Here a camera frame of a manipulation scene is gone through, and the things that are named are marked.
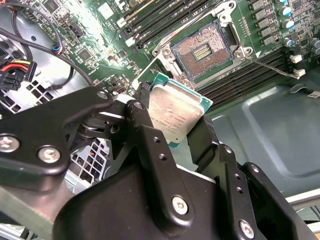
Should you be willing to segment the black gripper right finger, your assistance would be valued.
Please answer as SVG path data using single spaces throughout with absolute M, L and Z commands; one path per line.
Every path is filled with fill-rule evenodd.
M 240 164 L 202 116 L 187 135 L 197 172 L 216 182 L 217 222 L 224 240 L 315 240 L 316 235 L 252 162 Z

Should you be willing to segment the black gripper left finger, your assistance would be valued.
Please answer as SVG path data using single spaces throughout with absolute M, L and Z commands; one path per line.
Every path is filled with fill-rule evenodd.
M 138 152 L 155 222 L 161 227 L 190 227 L 194 207 L 163 133 L 154 128 L 147 108 L 137 100 L 115 102 L 98 87 L 86 87 L 18 112 L 0 122 L 0 183 L 32 191 L 50 191 L 71 163 L 72 131 L 89 117 L 106 113 L 117 126 L 99 138 L 123 144 L 118 160 Z

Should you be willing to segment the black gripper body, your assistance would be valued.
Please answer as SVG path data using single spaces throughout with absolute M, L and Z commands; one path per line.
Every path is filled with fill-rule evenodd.
M 179 167 L 191 197 L 195 219 L 181 240 L 234 240 L 218 198 L 218 186 L 199 173 Z M 155 224 L 138 165 L 107 178 L 74 196 L 58 214 L 55 240 L 167 240 Z

